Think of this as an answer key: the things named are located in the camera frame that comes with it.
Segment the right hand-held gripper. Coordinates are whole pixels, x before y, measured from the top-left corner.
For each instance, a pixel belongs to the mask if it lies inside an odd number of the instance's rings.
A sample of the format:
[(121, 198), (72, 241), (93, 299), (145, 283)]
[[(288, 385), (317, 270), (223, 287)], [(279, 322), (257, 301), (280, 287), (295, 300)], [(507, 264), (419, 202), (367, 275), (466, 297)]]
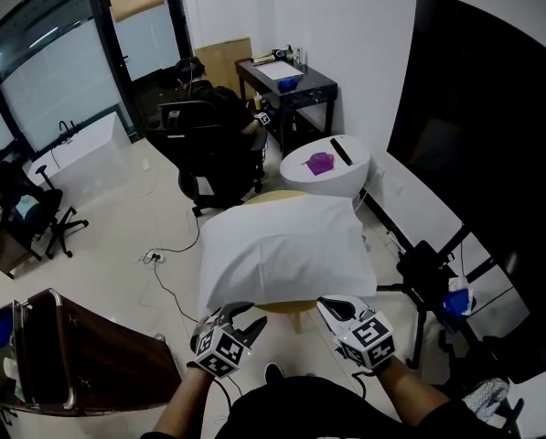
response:
[[(395, 353), (393, 329), (382, 312), (357, 296), (332, 294), (316, 300), (316, 307), (327, 328), (336, 336), (337, 345), (346, 359), (374, 370)], [(347, 328), (347, 319), (354, 321)]]

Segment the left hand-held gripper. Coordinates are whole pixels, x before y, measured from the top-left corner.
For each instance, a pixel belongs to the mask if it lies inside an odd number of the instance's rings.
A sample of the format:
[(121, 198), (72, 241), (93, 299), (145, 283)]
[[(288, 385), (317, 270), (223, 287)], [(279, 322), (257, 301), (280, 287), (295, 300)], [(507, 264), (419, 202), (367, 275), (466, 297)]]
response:
[(195, 353), (194, 362), (201, 369), (223, 379), (240, 368), (268, 322), (268, 317), (262, 316), (245, 329), (234, 327), (233, 318), (253, 306), (254, 303), (241, 301), (226, 304), (213, 313), (217, 316), (216, 325), (200, 337)]

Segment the person's left hand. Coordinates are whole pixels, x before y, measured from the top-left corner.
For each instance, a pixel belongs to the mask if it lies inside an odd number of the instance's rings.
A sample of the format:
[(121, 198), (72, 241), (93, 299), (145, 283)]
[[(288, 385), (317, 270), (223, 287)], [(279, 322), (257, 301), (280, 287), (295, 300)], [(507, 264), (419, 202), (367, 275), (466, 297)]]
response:
[(200, 340), (200, 337), (204, 333), (209, 332), (216, 325), (216, 319), (217, 319), (217, 316), (213, 314), (211, 316), (205, 316), (201, 318), (196, 323), (194, 331), (192, 332), (191, 338), (189, 340), (190, 348), (194, 353), (197, 352), (198, 342)]

